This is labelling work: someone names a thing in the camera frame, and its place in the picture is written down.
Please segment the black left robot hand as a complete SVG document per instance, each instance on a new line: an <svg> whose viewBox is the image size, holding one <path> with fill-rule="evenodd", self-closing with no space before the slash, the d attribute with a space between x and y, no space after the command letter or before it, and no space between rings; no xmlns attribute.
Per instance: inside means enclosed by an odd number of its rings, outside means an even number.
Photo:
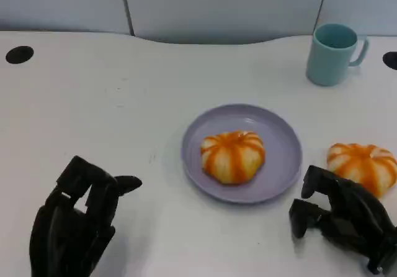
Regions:
<svg viewBox="0 0 397 277"><path fill-rule="evenodd" d="M37 212L30 235L32 276L90 276L115 235L120 197L136 176L112 176L75 156Z"/></svg>

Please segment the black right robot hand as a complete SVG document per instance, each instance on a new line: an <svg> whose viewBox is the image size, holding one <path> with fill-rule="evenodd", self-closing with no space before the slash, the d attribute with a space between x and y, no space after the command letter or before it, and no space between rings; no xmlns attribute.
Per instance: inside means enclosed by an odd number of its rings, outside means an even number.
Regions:
<svg viewBox="0 0 397 277"><path fill-rule="evenodd" d="M367 257L372 274L388 276L396 270L396 226L361 184L311 165L289 218L295 238L319 229L330 242Z"/></svg>

